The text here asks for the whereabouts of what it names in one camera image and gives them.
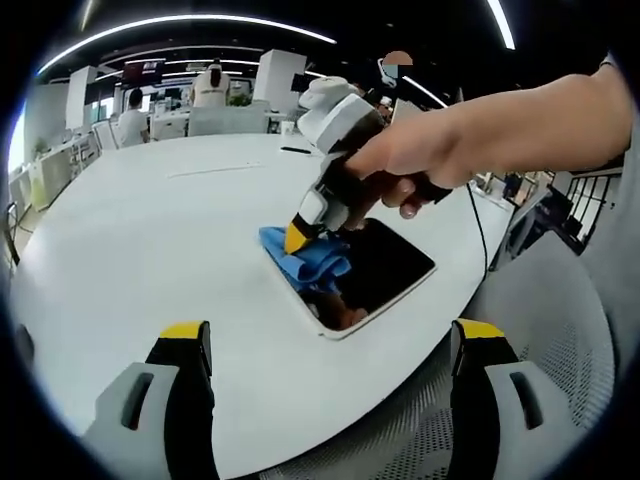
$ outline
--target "microfiber cloth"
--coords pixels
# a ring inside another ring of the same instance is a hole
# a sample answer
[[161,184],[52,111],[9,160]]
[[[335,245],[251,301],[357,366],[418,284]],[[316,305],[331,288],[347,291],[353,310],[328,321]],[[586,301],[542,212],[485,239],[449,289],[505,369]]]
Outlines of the microfiber cloth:
[[260,229],[262,246],[276,262],[291,286],[297,291],[314,290],[338,293],[335,280],[351,270],[346,257],[348,245],[338,238],[317,238],[297,252],[284,252],[285,229],[263,227]]

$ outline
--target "white shirt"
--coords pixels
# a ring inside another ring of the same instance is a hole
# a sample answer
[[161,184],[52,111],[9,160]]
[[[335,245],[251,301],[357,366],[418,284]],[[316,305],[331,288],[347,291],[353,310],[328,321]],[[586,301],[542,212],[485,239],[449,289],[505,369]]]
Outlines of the white shirt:
[[147,131],[147,117],[139,110],[127,110],[118,122],[118,142],[120,148],[144,143],[142,132]]
[[227,91],[229,90],[229,75],[221,74],[217,87],[211,86],[211,70],[198,75],[193,82],[196,108],[224,107],[227,104]]

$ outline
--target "monitor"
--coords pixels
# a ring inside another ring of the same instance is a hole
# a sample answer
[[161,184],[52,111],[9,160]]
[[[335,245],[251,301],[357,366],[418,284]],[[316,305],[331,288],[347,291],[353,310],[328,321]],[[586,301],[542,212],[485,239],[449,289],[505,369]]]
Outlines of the monitor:
[[123,88],[135,88],[143,85],[155,85],[162,82],[164,62],[137,62],[124,66],[122,72]]
[[164,98],[174,98],[176,100],[182,100],[182,91],[179,88],[167,88],[164,91]]
[[312,78],[308,75],[296,73],[293,75],[293,81],[291,82],[291,91],[303,93],[309,88]]

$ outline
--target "office desk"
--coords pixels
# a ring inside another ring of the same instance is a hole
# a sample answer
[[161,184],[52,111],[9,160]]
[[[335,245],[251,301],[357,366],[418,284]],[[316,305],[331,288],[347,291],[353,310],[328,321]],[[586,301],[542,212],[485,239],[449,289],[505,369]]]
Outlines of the office desk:
[[[53,407],[82,433],[94,402],[158,334],[211,322],[212,444],[222,478],[281,463],[374,408],[429,355],[483,275],[465,189],[402,220],[379,218],[437,271],[342,341],[314,334],[269,265],[258,228],[287,224],[321,158],[279,135],[182,138],[108,151],[43,218],[12,288]],[[476,199],[490,256],[511,207]]]
[[71,182],[74,176],[71,165],[72,149],[83,145],[94,148],[95,152],[98,151],[93,134],[86,134],[56,145],[29,166],[30,182],[32,185],[34,183],[40,185],[37,203],[34,204],[36,210],[40,211],[49,207]]

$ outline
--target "white column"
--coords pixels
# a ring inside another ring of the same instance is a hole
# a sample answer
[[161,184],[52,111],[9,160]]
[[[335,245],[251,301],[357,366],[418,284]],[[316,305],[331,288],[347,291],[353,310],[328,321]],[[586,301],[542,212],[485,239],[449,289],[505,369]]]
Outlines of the white column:
[[73,130],[88,124],[89,119],[85,118],[84,98],[87,92],[87,84],[96,79],[96,73],[95,67],[84,67],[71,74],[66,110],[68,129]]
[[25,160],[35,159],[35,146],[39,140],[47,147],[62,141],[66,128],[65,107],[68,86],[65,84],[38,85],[29,91],[24,111]]
[[122,88],[120,87],[116,87],[113,92],[113,113],[118,116],[122,114],[122,102],[124,100],[122,93]]
[[291,91],[296,73],[304,73],[307,57],[296,53],[271,50],[260,57],[256,75],[254,100],[267,100],[271,108],[288,113],[298,105],[299,93]]

